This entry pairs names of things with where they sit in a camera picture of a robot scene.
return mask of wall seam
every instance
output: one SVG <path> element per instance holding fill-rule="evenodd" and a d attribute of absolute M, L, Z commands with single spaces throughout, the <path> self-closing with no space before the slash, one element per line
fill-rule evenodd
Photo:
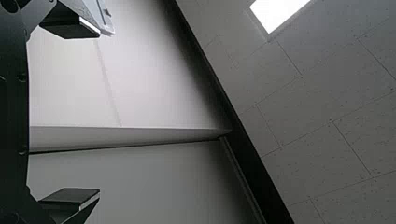
<path fill-rule="evenodd" d="M 309 198 L 309 202 L 312 203 L 312 206 L 314 206 L 315 211 L 317 211 L 318 216 L 320 217 L 320 220 L 323 222 L 323 224 L 326 224 L 326 222 L 324 221 L 323 216 L 321 215 L 321 213 L 319 212 L 319 210 L 317 209 L 317 207 L 315 206 L 314 202 L 312 201 L 312 198 Z"/>
<path fill-rule="evenodd" d="M 343 139 L 345 140 L 345 142 L 347 143 L 348 147 L 353 151 L 353 153 L 355 153 L 356 157 L 359 159 L 359 161 L 361 162 L 361 164 L 364 166 L 364 169 L 366 169 L 366 171 L 369 173 L 370 176 L 373 176 L 372 173 L 370 172 L 369 168 L 367 168 L 366 164 L 364 164 L 364 162 L 361 160 L 361 157 L 358 155 L 358 153 L 356 153 L 355 149 L 353 148 L 352 145 L 350 145 L 350 143 L 347 141 L 346 137 L 344 136 L 344 134 L 341 132 L 341 130 L 338 128 L 338 126 L 333 122 L 332 123 L 334 125 L 334 127 L 337 129 L 337 131 L 341 134 L 341 136 L 343 137 Z"/>
<path fill-rule="evenodd" d="M 117 109 L 116 100 L 113 95 L 113 90 L 111 89 L 110 81 L 108 80 L 108 75 L 107 75 L 108 72 L 105 67 L 105 61 L 102 56 L 102 51 L 99 48 L 99 43 L 97 40 L 94 40 L 93 43 L 94 43 L 97 53 L 98 53 L 98 58 L 99 58 L 99 62 L 101 64 L 101 69 L 102 69 L 102 73 L 103 73 L 103 80 L 105 82 L 107 94 L 110 97 L 110 103 L 111 103 L 111 107 L 113 108 L 114 116 L 116 117 L 117 123 L 120 125 L 120 127 L 122 127 L 120 113 L 119 113 L 119 110 Z"/>
<path fill-rule="evenodd" d="M 363 43 L 361 43 L 361 41 L 360 41 L 359 39 L 357 39 L 357 40 L 358 40 L 358 42 L 361 44 L 361 46 L 364 47 L 364 48 L 367 50 L 367 52 L 375 59 L 375 61 L 378 62 L 378 63 L 381 65 L 381 67 L 385 69 L 385 71 L 387 71 L 388 75 L 390 75 L 390 77 L 392 77 L 393 79 L 396 80 L 396 77 L 394 77 L 394 76 L 392 75 L 392 73 L 388 70 L 388 68 L 387 68 L 384 64 L 382 64 L 382 63 L 375 57 L 375 55 L 374 55 L 369 49 L 367 49 L 366 46 L 365 46 Z"/>

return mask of white panel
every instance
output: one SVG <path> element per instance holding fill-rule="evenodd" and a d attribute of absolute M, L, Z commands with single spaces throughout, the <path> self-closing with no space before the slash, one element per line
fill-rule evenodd
<path fill-rule="evenodd" d="M 395 80 L 356 42 L 262 101 L 260 109 L 287 144 L 395 88 Z"/>
<path fill-rule="evenodd" d="M 285 204 L 306 201 L 370 177 L 334 125 L 262 158 Z"/>
<path fill-rule="evenodd" d="M 335 124 L 373 175 L 396 170 L 396 93 Z"/>
<path fill-rule="evenodd" d="M 235 13 L 219 28 L 219 38 L 235 65 L 240 64 L 266 40 L 246 12 Z"/>
<path fill-rule="evenodd" d="M 246 92 L 246 87 L 251 83 L 251 77 L 233 66 L 228 54 L 218 38 L 206 48 L 206 57 L 210 61 L 222 87 L 233 103 L 238 114 L 245 112 L 255 105 L 254 97 Z"/>
<path fill-rule="evenodd" d="M 316 1 L 276 38 L 302 71 L 389 16 L 392 0 Z"/>
<path fill-rule="evenodd" d="M 93 41 L 37 28 L 28 52 L 31 125 L 120 126 Z"/>
<path fill-rule="evenodd" d="M 279 143 L 271 133 L 257 106 L 253 106 L 243 113 L 240 119 L 260 156 L 264 156 L 279 148 Z"/>
<path fill-rule="evenodd" d="M 383 175 L 314 200 L 326 223 L 396 223 L 396 173 Z"/>
<path fill-rule="evenodd" d="M 324 224 L 310 200 L 289 207 L 295 224 Z"/>
<path fill-rule="evenodd" d="M 234 85 L 256 103 L 299 77 L 298 71 L 276 41 L 257 49 L 243 61 L 239 69 L 246 74 Z"/>
<path fill-rule="evenodd" d="M 159 0 L 108 2 L 117 24 L 98 40 L 124 127 L 224 127 L 203 70 L 186 49 L 166 4 Z"/>
<path fill-rule="evenodd" d="M 360 41 L 396 78 L 396 17 L 389 18 Z"/>
<path fill-rule="evenodd" d="M 219 142 L 31 156 L 28 185 L 100 189 L 87 224 L 257 223 Z"/>

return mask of window light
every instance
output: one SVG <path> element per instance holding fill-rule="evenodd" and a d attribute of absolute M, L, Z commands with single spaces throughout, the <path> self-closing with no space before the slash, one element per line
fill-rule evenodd
<path fill-rule="evenodd" d="M 256 0 L 250 9 L 268 34 L 271 34 L 310 0 Z"/>

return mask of black bracket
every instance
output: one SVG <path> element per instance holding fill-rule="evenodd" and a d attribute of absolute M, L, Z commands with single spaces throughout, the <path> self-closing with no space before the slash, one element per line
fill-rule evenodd
<path fill-rule="evenodd" d="M 99 202 L 99 190 L 64 189 L 38 203 L 26 186 L 29 160 L 29 71 L 26 42 L 30 33 L 47 17 L 57 1 L 19 2 L 0 0 L 0 223 L 82 224 Z M 76 195 L 83 200 L 81 204 L 85 200 L 89 204 L 69 209 L 65 213 L 64 201 L 73 199 Z M 43 204 L 54 199 L 59 199 L 57 208 L 43 209 Z"/>

